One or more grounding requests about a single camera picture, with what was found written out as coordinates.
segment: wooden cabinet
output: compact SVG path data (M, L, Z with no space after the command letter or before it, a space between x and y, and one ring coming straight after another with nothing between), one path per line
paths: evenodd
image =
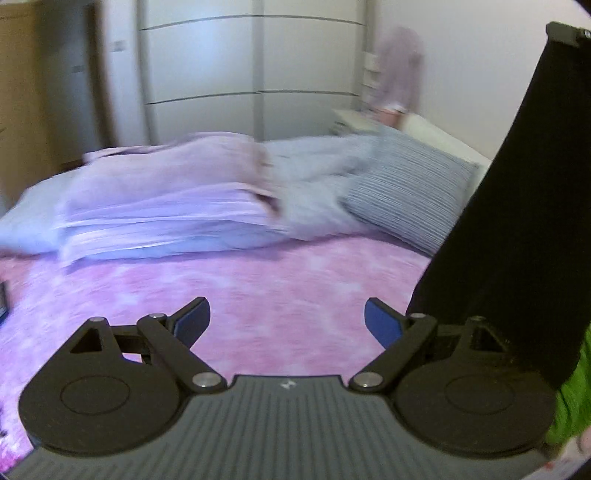
M7 207L56 173L38 82L35 5L0 5L0 194Z

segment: white wall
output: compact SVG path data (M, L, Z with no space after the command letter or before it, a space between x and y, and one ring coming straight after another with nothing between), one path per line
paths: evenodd
M545 25L591 28L574 0L376 0L377 35L403 25L425 49L419 113L489 158L517 113Z
M144 98L139 72L137 0L99 4L103 87L115 145L147 145Z

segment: clothes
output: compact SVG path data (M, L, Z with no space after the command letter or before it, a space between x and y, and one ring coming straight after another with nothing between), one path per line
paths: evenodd
M556 390L591 319L590 86L591 47L549 41L503 146L407 310L460 325L486 317Z
M591 326L587 328L580 359L556 395L554 423L546 442L557 445L580 435L591 425Z
M378 87L369 99L369 106L407 113L418 101L421 40L413 30L398 27L378 47L377 55Z

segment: sliding wardrobe door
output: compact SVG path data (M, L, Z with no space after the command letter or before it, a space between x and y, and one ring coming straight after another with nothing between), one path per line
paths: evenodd
M329 135L334 109L350 109L354 97L326 93L265 93L265 140Z
M327 135L359 93L364 2L265 0L264 138Z
M223 95L149 105L157 143L192 132L235 132L255 136L255 94Z
M149 0L141 12L152 142L194 131L254 134L251 1Z

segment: logo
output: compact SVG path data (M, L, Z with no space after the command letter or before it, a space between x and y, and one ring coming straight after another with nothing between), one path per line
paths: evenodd
M286 390L291 390L292 388L297 387L297 383L294 382L292 379L284 380L279 384L281 388L285 388Z

